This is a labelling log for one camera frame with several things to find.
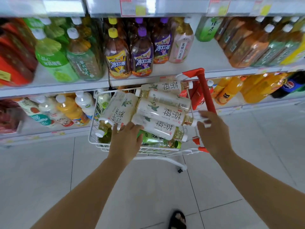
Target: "hand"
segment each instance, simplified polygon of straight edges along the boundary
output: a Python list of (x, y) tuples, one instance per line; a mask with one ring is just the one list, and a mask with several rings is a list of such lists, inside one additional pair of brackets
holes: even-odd
[(201, 140), (208, 152), (216, 159), (219, 156), (233, 152), (229, 134), (229, 127), (215, 113), (199, 111), (201, 117), (208, 118), (204, 122), (211, 124), (205, 127), (204, 123), (198, 121), (197, 127)]
[(137, 138), (140, 129), (144, 129), (144, 127), (129, 122), (126, 126), (122, 126), (118, 132), (117, 124), (115, 124), (107, 158), (114, 159), (114, 161), (121, 162), (122, 165), (127, 166), (140, 150), (143, 140), (143, 134)]

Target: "store shelf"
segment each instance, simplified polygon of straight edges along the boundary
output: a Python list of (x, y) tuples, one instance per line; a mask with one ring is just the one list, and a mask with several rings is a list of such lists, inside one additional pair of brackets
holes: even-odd
[(79, 80), (75, 83), (59, 83), (48, 71), (42, 66), (38, 65), (35, 73), (34, 81), (24, 87), (9, 87), (4, 86), (0, 88), (0, 97), (12, 96), (26, 96), (43, 93), (59, 93), (59, 92), (74, 92), (78, 90), (97, 90), (100, 88), (108, 88), (108, 71), (102, 79), (96, 82), (86, 82)]
[[(281, 99), (274, 99), (272, 96), (267, 96), (262, 101), (256, 104), (248, 104), (245, 102), (242, 94), (239, 92), (235, 97), (233, 97), (227, 104), (219, 105), (214, 100), (214, 105), (219, 115), (227, 115), (231, 113), (238, 113), (238, 112), (245, 112), (245, 111), (252, 111), (255, 109), (261, 108), (273, 108), (279, 106), (286, 106), (286, 105), (293, 105), (305, 102), (305, 92), (294, 92), (291, 93)], [(194, 117), (198, 118), (200, 110), (207, 110), (205, 104), (201, 107), (198, 107), (194, 111)]]
[(87, 136), (89, 129), (90, 122), (84, 127), (77, 126), (76, 124), (70, 127), (63, 127), (58, 124), (52, 128), (48, 128), (34, 121), (29, 116), (24, 116), (20, 130), (18, 130), (17, 133), (0, 134), (0, 147), (53, 140), (58, 137)]
[[(261, 0), (231, 0), (228, 15), (247, 16), (255, 2)], [(272, 3), (269, 15), (304, 15), (304, 0), (266, 0)], [(86, 0), (91, 16), (121, 15), (120, 0)], [(206, 14), (210, 0), (138, 0), (146, 6), (145, 16), (171, 16), (200, 13)]]
[(1, 17), (83, 17), (82, 0), (1, 0)]
[(237, 76), (237, 75), (250, 75), (265, 72), (277, 72), (277, 71), (288, 71), (291, 67), (296, 67), (296, 69), (305, 69), (304, 61), (289, 66), (277, 66), (277, 67), (267, 67), (267, 68), (244, 68), (236, 69), (233, 68), (223, 50), (218, 45), (217, 41), (212, 39), (210, 42), (200, 42), (194, 39), (192, 48), (185, 62), (183, 63), (170, 63), (165, 64), (154, 64), (153, 72), (147, 77), (135, 77), (131, 75), (127, 79), (116, 80), (110, 77), (110, 82), (112, 87), (122, 86), (122, 85), (133, 85), (133, 84), (145, 84), (160, 82), (164, 79), (164, 76), (171, 76), (181, 74), (184, 71), (196, 69), (203, 67), (205, 69), (206, 78), (215, 77), (227, 77), (227, 76)]

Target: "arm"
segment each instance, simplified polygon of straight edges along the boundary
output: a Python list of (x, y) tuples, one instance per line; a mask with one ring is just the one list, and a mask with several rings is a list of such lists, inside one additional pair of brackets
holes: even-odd
[(305, 194), (239, 157), (222, 119), (208, 111), (200, 114), (211, 124), (197, 124), (204, 146), (265, 224), (270, 229), (305, 228)]
[(108, 157), (31, 229), (94, 229), (120, 174), (140, 149), (142, 128), (130, 122), (117, 132), (115, 125)]

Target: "forearm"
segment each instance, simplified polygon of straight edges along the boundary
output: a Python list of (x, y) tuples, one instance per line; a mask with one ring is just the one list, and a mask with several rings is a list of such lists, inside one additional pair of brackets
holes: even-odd
[(216, 157), (223, 171), (270, 229), (305, 228), (305, 194), (229, 150)]
[(125, 165), (105, 159), (93, 173), (53, 206), (32, 229), (94, 229)]

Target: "purple bottle cap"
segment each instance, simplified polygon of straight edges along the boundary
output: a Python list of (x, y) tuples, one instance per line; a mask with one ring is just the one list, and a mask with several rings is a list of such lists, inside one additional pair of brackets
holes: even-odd
[(144, 36), (146, 36), (146, 29), (145, 29), (145, 27), (139, 27), (139, 29), (138, 29), (138, 34), (139, 34), (139, 36), (140, 37), (144, 37)]
[(138, 24), (142, 24), (143, 23), (143, 18), (135, 18), (135, 22)]
[(161, 18), (161, 19), (160, 19), (160, 22), (162, 22), (162, 23), (164, 23), (164, 24), (167, 23), (167, 21), (168, 21), (168, 18)]

